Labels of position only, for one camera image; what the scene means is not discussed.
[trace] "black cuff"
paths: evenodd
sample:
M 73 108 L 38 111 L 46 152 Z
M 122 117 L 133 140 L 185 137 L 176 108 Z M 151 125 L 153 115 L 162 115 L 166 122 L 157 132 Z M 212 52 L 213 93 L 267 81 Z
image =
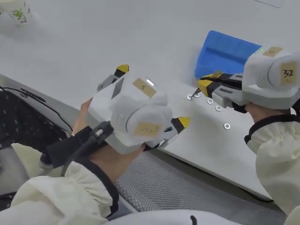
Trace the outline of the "black cuff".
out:
M 113 184 L 113 182 L 105 174 L 105 172 L 103 172 L 99 166 L 97 166 L 93 162 L 89 161 L 86 157 L 80 157 L 80 158 L 76 159 L 75 162 L 80 163 L 85 168 L 87 168 L 89 171 L 91 171 L 93 174 L 95 174 L 99 178 L 99 180 L 101 180 L 102 183 L 104 184 L 109 195 L 112 197 L 112 206 L 110 207 L 111 214 L 109 216 L 111 216 L 113 213 L 118 211 L 118 209 L 119 209 L 119 205 L 118 205 L 119 192 L 118 192 L 117 188 L 115 187 L 115 185 Z
M 259 130 L 260 128 L 269 125 L 271 123 L 276 122 L 299 122 L 300 123 L 300 117 L 296 115 L 278 115 L 278 116 L 270 116 L 268 118 L 262 119 L 258 122 L 256 122 L 249 130 L 249 134 L 245 136 L 244 140 L 246 144 L 251 140 L 252 134 Z
M 64 165 L 66 160 L 88 140 L 91 131 L 90 127 L 86 127 L 75 136 L 70 136 L 67 139 L 48 146 L 46 153 L 49 155 L 53 167 L 57 168 Z

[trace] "white sleeve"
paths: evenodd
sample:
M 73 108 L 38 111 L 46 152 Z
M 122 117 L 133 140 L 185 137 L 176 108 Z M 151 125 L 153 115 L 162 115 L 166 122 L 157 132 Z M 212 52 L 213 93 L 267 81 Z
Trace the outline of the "white sleeve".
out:
M 10 225 L 99 225 L 117 210 L 118 198 L 106 174 L 82 159 L 71 163 L 65 177 L 28 180 L 11 207 L 0 212 L 0 221 Z
M 245 137 L 257 155 L 257 176 L 274 202 L 300 224 L 300 118 L 281 115 L 254 124 Z

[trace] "blue box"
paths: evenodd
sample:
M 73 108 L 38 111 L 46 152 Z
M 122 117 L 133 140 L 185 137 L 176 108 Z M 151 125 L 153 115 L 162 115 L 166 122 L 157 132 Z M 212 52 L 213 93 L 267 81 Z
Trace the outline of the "blue box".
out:
M 250 43 L 216 31 L 210 31 L 200 52 L 195 77 L 200 79 L 216 71 L 242 73 L 244 66 L 261 45 Z

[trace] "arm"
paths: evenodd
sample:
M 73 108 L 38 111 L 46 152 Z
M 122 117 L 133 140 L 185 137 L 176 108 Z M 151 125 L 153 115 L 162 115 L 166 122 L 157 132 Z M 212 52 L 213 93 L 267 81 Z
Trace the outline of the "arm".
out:
M 90 128 L 85 124 L 89 102 L 81 107 L 73 128 L 77 136 L 70 137 L 49 148 L 53 158 L 63 164 L 65 159 L 86 141 Z M 88 157 L 72 162 L 66 176 L 53 178 L 35 177 L 18 190 L 11 208 L 0 212 L 1 224 L 19 225 L 99 225 L 118 210 L 119 194 L 114 182 L 127 166 L 143 151 L 122 156 L 109 145 L 98 146 Z
M 248 105 L 255 124 L 245 137 L 257 155 L 257 176 L 287 214 L 286 224 L 300 222 L 300 117 Z

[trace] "hand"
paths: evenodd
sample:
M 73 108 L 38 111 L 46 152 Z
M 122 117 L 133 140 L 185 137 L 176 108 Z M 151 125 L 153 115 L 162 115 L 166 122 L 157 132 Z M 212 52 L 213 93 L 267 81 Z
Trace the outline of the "hand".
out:
M 246 110 L 252 116 L 254 123 L 270 116 L 291 114 L 291 111 L 289 109 L 288 110 L 267 109 L 262 106 L 254 105 L 253 103 L 247 104 Z
M 110 145 L 107 145 L 99 151 L 92 153 L 89 156 L 89 160 L 98 165 L 112 182 L 116 182 L 126 171 L 129 164 L 138 157 L 144 149 L 145 145 L 142 145 L 138 150 L 132 153 L 120 155 Z
M 88 125 L 86 123 L 86 115 L 89 110 L 90 103 L 92 102 L 92 99 L 89 99 L 85 103 L 83 103 L 80 107 L 80 112 L 77 120 L 75 121 L 74 127 L 73 127 L 73 132 L 72 134 L 75 135 L 82 129 L 86 128 Z

